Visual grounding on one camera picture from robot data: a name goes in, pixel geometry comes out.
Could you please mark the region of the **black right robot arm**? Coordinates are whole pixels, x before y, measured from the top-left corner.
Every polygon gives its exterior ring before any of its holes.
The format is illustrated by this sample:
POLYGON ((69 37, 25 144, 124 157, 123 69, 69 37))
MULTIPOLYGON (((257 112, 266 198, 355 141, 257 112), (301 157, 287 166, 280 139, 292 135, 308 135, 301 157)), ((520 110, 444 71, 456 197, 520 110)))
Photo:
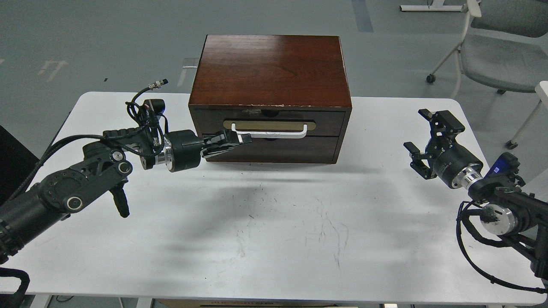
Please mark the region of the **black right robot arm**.
POLYGON ((471 201, 463 201, 456 218, 457 242, 468 263, 493 284, 528 292, 547 293, 506 282, 480 269, 469 257, 462 241, 462 227, 479 243, 513 248, 531 263, 535 277, 547 279, 547 203, 524 193, 516 156, 504 152, 482 175, 483 163, 456 137, 465 127, 448 110, 418 113, 430 124, 430 140, 424 152, 405 142, 410 166, 424 179, 440 178, 450 189, 464 188, 471 201))

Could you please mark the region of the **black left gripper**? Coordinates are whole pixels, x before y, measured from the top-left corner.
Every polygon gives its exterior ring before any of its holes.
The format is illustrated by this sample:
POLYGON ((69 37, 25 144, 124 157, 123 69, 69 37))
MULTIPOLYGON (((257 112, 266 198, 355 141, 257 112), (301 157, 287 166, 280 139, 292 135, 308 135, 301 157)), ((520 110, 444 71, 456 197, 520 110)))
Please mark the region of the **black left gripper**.
POLYGON ((217 156, 237 146, 251 143, 252 137, 231 130, 221 130, 201 139, 191 130, 179 130, 167 133, 165 142, 166 166, 170 172, 175 173, 196 168, 202 158, 217 156))

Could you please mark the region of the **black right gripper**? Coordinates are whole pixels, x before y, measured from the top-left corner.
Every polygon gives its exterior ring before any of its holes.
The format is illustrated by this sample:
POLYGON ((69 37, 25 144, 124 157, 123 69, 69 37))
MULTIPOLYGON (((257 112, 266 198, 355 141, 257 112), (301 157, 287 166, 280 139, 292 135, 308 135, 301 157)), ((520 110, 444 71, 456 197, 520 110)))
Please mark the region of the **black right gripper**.
POLYGON ((464 125, 448 110, 431 113, 428 109, 419 109, 418 113, 430 123, 427 148, 448 149, 433 159, 433 154, 420 152, 413 142, 404 142, 403 146, 411 158, 411 168, 426 180, 438 176, 451 189, 462 187, 460 182, 454 181, 462 170, 472 166, 480 172, 483 168, 483 162, 456 141, 456 136, 464 132, 464 125), (423 160, 429 159, 433 159, 431 167, 423 163, 423 160))

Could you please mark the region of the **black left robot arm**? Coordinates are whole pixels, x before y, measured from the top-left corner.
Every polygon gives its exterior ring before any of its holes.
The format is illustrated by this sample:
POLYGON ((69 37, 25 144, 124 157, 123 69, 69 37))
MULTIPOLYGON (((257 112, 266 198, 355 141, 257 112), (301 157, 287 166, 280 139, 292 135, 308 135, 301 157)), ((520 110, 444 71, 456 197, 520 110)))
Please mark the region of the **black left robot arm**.
POLYGON ((233 129, 200 138, 191 130, 170 131, 168 121, 161 125, 165 102, 148 99, 138 104, 137 98, 167 83, 166 79, 151 83, 126 103, 126 111, 137 123, 136 128, 105 130, 101 135, 72 135, 47 148, 31 173, 1 206, 2 264, 53 224, 84 210, 104 193, 112 194, 119 215, 127 218, 130 210, 124 186, 133 166, 126 152, 139 156, 145 170, 164 164, 175 173, 196 168, 204 158, 252 142, 250 134, 233 129), (81 162, 30 185, 30 180, 53 154, 80 139, 92 139, 82 148, 81 162))

